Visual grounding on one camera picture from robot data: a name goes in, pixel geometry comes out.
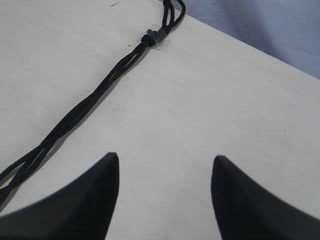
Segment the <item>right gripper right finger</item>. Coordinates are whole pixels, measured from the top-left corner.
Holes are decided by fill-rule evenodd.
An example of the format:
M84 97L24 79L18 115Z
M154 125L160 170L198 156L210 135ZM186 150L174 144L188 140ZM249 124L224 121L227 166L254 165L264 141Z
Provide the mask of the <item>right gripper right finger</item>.
M278 198L218 155L211 198L224 240L318 240L320 220Z

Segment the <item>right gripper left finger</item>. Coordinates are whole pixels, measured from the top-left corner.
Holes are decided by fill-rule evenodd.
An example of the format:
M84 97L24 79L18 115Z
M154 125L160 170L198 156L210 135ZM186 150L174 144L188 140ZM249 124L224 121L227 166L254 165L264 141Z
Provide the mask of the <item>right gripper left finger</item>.
M119 158L107 153L52 195L0 218L2 240L104 240L120 185Z

